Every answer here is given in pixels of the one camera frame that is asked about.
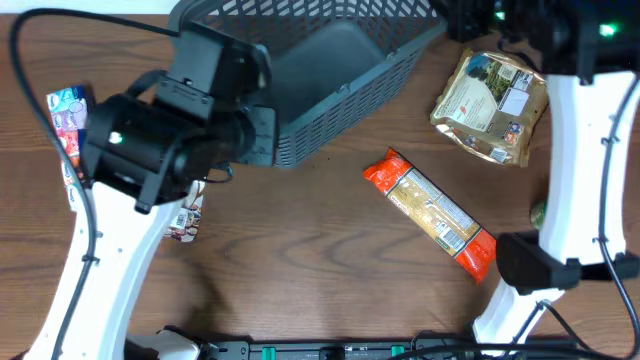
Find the grey plastic slotted basket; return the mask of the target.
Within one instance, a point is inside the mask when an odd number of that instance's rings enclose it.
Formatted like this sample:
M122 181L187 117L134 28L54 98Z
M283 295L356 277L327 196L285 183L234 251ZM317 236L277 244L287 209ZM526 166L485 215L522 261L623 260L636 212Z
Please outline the grey plastic slotted basket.
M427 0L178 2L170 29L189 21L267 48L280 168L296 167L393 99L446 31Z

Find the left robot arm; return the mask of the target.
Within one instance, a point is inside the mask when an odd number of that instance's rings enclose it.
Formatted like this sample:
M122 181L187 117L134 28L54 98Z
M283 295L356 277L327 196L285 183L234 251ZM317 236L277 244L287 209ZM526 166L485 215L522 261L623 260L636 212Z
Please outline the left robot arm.
M193 188L231 163L269 166L277 117L268 51L198 23L168 70L141 75L89 113L69 173L76 223L29 359L198 359L178 330L130 336L151 261Z

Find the gold foil food bag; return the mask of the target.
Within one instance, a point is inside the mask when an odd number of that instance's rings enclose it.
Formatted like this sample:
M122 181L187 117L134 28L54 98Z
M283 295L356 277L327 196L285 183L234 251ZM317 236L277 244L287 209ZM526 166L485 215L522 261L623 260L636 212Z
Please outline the gold foil food bag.
M466 151L524 168L534 128L549 104L543 77L503 54L466 49L437 98L430 123Z

